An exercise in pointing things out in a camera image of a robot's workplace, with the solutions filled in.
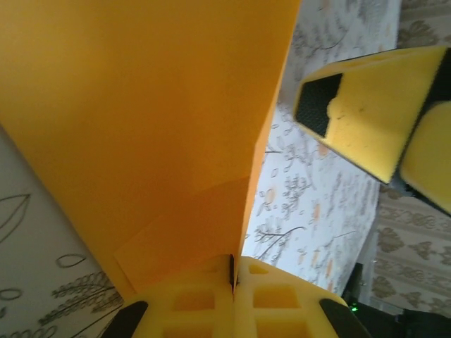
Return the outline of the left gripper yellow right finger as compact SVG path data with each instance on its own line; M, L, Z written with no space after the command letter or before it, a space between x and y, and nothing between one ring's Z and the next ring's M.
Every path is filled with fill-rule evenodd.
M338 295L255 258L240 260L235 337L370 337Z

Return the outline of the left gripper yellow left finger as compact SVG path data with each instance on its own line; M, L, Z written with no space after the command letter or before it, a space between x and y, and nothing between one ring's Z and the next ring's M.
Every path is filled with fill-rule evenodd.
M220 255L146 287L116 314L116 336L231 337L233 264Z

